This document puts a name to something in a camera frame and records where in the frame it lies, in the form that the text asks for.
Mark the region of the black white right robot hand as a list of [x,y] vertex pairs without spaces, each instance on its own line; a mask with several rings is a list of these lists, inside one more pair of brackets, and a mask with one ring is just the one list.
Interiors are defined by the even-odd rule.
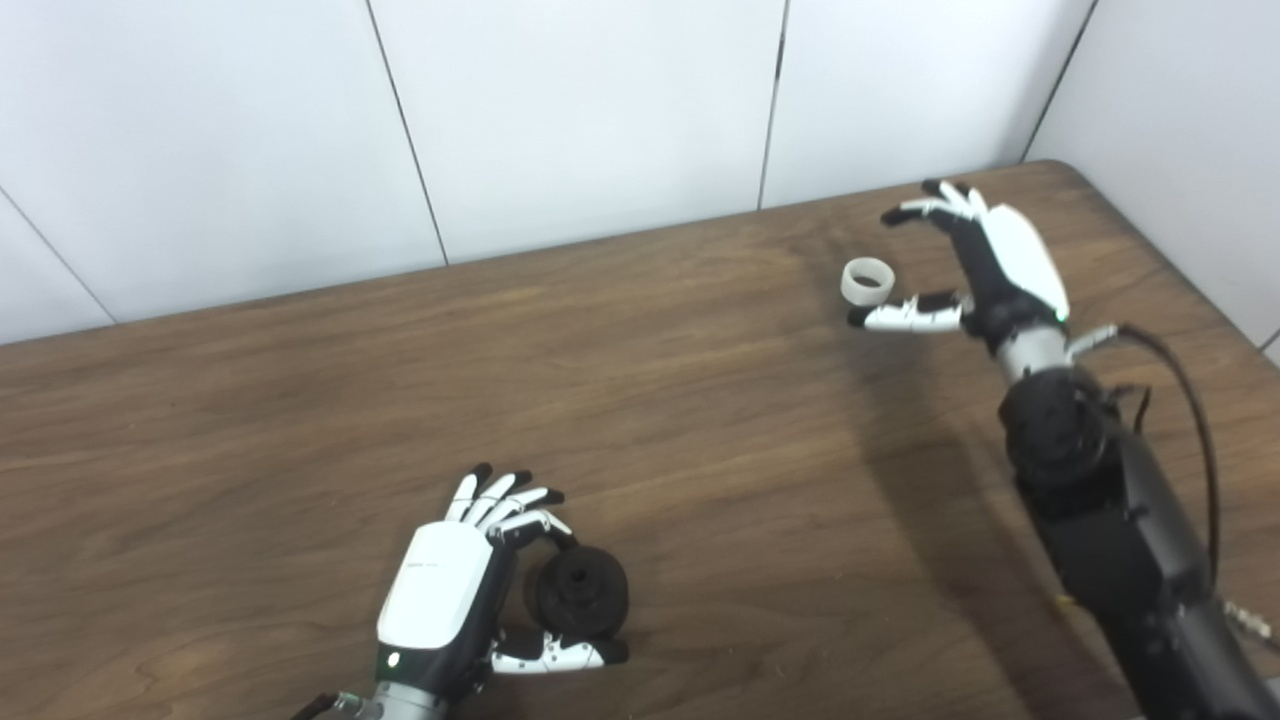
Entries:
[[1065,284],[1041,233],[1023,213],[1007,204],[989,205],[965,183],[925,179],[922,192],[884,211],[879,222],[887,228],[924,222],[946,234],[968,290],[893,301],[893,269],[874,258],[855,258],[840,274],[850,325],[913,334],[961,331],[989,350],[1025,328],[1065,325],[1070,315]]

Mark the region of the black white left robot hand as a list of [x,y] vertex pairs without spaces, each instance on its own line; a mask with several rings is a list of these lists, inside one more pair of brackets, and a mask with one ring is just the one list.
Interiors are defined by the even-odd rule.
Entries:
[[500,628],[522,550],[538,541],[559,555],[581,550],[554,514],[563,501],[536,487],[531,471],[495,477],[483,462],[461,479],[444,515],[415,530],[376,624],[374,700],[387,716],[442,716],[494,675],[628,661],[627,644],[611,632],[572,632],[549,618],[534,633]]

